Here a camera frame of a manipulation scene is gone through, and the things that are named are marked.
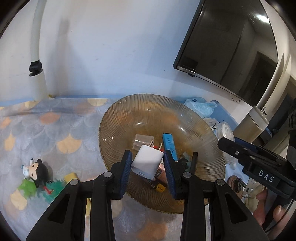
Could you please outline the person's right hand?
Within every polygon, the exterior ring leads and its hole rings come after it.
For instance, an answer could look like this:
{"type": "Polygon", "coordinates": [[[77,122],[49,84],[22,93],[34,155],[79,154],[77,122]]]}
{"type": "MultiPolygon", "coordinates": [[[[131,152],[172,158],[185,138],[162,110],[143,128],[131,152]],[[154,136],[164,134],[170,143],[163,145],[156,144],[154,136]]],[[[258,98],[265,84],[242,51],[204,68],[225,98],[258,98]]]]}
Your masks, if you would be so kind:
{"type": "Polygon", "coordinates": [[[260,193],[256,195],[256,199],[258,200],[257,207],[253,213],[254,218],[257,220],[260,226],[263,225],[266,219],[266,215],[269,211],[273,211],[273,219],[275,222],[279,222],[280,219],[286,213],[286,209],[283,208],[281,205],[272,208],[268,206],[268,199],[267,199],[268,189],[262,190],[260,193]]]}

